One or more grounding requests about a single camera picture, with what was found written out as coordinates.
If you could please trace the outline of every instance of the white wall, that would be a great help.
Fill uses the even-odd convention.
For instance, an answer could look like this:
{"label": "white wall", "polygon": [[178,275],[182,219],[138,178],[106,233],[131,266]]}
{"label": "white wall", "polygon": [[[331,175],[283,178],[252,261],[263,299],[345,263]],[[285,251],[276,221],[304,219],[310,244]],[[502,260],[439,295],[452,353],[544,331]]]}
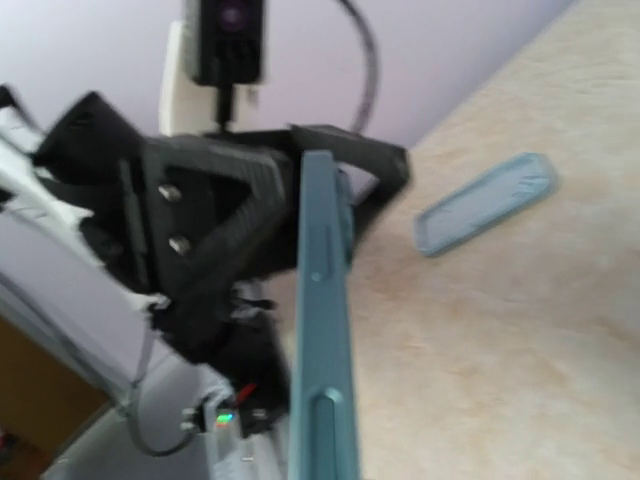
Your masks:
{"label": "white wall", "polygon": [[[370,134],[410,146],[571,0],[359,0],[382,50]],[[89,89],[157,130],[169,22],[180,0],[2,0],[0,82],[45,125]],[[347,126],[362,84],[359,39],[335,0],[267,0],[266,126]]]}

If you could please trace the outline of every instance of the beige countertop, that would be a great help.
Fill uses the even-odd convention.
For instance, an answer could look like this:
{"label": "beige countertop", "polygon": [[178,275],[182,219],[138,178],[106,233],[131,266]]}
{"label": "beige countertop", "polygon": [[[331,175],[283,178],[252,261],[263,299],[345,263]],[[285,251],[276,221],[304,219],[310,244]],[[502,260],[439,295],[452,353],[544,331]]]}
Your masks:
{"label": "beige countertop", "polygon": [[[415,250],[416,213],[523,151],[556,194]],[[578,3],[412,163],[350,280],[365,478],[640,478],[640,1]]]}

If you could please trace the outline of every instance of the teal plastic bar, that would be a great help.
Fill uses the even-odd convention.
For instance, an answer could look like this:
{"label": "teal plastic bar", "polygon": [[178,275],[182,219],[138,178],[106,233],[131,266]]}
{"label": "teal plastic bar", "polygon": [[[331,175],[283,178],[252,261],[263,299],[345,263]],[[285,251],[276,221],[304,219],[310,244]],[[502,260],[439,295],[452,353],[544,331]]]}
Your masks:
{"label": "teal plastic bar", "polygon": [[346,285],[353,241],[350,198],[331,152],[306,152],[289,480],[360,480]]}

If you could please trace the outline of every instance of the black cable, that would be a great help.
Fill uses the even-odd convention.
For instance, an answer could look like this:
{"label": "black cable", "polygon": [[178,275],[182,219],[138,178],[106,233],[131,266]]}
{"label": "black cable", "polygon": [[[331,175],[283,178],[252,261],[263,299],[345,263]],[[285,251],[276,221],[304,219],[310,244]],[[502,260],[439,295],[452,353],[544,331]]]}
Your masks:
{"label": "black cable", "polygon": [[140,429],[139,421],[139,407],[140,398],[142,395],[142,383],[147,377],[149,371],[149,364],[151,363],[151,356],[153,353],[153,346],[155,338],[151,330],[147,330],[142,342],[142,350],[140,352],[140,361],[138,363],[138,369],[136,372],[136,378],[131,384],[131,393],[129,396],[128,416],[127,416],[127,428],[129,430],[129,436],[133,445],[144,455],[153,458],[165,458],[175,455],[176,453],[184,450],[195,438],[195,431],[189,431],[185,433],[184,437],[178,441],[174,446],[164,449],[156,450],[149,446]]}
{"label": "black cable", "polygon": [[221,134],[229,132],[229,123],[233,120],[234,86],[218,87],[216,100],[216,123]]}
{"label": "black cable", "polygon": [[351,0],[337,0],[340,5],[344,7],[347,14],[353,20],[360,37],[362,39],[362,46],[365,53],[365,63],[367,73],[365,76],[364,92],[362,95],[362,101],[356,114],[356,118],[351,126],[351,131],[357,134],[361,134],[367,128],[371,115],[373,113],[373,107],[378,96],[378,84],[380,82],[380,62],[378,58],[378,47],[373,35],[373,31],[369,26],[367,20],[364,18],[358,8],[352,3]]}

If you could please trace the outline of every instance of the light blue plastic part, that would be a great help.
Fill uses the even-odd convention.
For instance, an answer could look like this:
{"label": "light blue plastic part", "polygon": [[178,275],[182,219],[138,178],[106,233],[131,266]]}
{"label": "light blue plastic part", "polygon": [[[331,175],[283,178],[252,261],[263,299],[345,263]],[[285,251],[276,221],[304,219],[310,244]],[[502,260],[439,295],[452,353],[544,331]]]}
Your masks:
{"label": "light blue plastic part", "polygon": [[328,151],[302,158],[289,480],[361,480],[346,278],[353,219]]}
{"label": "light blue plastic part", "polygon": [[428,257],[440,255],[546,198],[557,185],[546,157],[522,153],[418,215],[416,248]]}

